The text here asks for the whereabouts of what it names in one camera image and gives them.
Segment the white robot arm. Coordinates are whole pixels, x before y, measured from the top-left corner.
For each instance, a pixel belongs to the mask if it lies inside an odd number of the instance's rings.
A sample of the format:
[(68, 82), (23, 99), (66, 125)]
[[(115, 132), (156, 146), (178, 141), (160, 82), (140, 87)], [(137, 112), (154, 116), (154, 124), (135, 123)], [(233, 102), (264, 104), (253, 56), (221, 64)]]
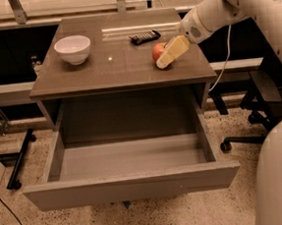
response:
[[(183, 39), (168, 44), (155, 59), (160, 69), (183, 55), (189, 43), (201, 43), (218, 29), (254, 19), (282, 63), (282, 0), (203, 0), (178, 24)], [(282, 121), (266, 136), (256, 169), (255, 225), (282, 225)]]

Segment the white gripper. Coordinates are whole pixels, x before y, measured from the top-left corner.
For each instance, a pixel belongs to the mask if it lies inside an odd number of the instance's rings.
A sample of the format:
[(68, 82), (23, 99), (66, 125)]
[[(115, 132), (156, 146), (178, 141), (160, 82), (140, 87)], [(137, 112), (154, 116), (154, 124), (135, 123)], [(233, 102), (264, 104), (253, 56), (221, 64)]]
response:
[(190, 48), (191, 43), (201, 43), (213, 35), (199, 19), (196, 9), (192, 9), (184, 16), (177, 25), (177, 31), (182, 35), (174, 36), (165, 42), (167, 45), (163, 53), (155, 61), (155, 65), (161, 70), (181, 57)]

